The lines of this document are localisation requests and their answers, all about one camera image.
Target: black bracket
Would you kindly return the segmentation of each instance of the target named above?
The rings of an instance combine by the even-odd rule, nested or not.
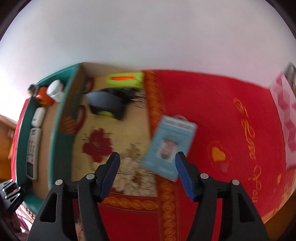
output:
[[[29,185],[30,183],[17,187],[16,182],[12,179],[0,183],[0,196],[2,199],[5,215],[11,216],[22,204],[24,201],[23,193]]]
[[[80,181],[55,182],[32,225],[28,241],[76,241],[72,199],[78,199],[80,218],[86,241],[108,241],[97,202],[108,195],[120,165],[120,156],[113,152],[108,161]]]
[[[176,154],[175,161],[187,196],[199,202],[187,241],[211,241],[218,198],[223,199],[219,241],[268,240],[264,224],[238,180],[220,182],[200,173],[183,152]],[[113,152],[106,164],[80,181],[57,180],[36,216],[28,241],[77,241],[72,199],[79,202],[85,240],[109,241],[96,203],[109,195],[119,165],[119,154]]]
[[[187,241],[211,241],[217,198],[223,199],[219,241],[269,240],[256,207],[238,180],[214,180],[190,164],[183,152],[175,160],[186,195],[199,202]]]

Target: remote control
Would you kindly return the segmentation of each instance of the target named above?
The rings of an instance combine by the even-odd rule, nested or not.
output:
[[[41,128],[34,127],[30,131],[28,148],[27,148],[27,177],[32,180],[38,178],[38,153],[41,138]]]

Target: white container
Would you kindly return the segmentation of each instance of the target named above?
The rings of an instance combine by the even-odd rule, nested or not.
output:
[[[33,116],[31,125],[33,127],[40,127],[42,125],[46,109],[44,107],[39,107],[36,109],[35,114]]]
[[[55,102],[61,102],[64,96],[64,92],[62,91],[63,89],[63,84],[61,83],[60,80],[55,80],[52,82],[47,90],[46,94],[51,97]]]

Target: yellow heart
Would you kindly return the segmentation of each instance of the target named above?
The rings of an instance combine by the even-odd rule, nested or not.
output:
[[[226,155],[218,147],[212,147],[212,158],[214,161],[225,161]]]

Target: orange embroidered border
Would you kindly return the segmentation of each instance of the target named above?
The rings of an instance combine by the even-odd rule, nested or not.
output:
[[[134,198],[134,197],[122,197],[109,195],[101,202],[100,206],[113,207],[116,209],[121,209],[125,211],[140,211],[147,213],[156,213],[158,205],[154,202],[155,198]]]
[[[150,122],[150,132],[153,136],[163,115],[161,91],[156,81],[156,74],[144,71],[144,86],[147,95],[147,106]],[[160,240],[178,241],[177,205],[174,194],[175,183],[156,175],[157,194],[160,212]]]

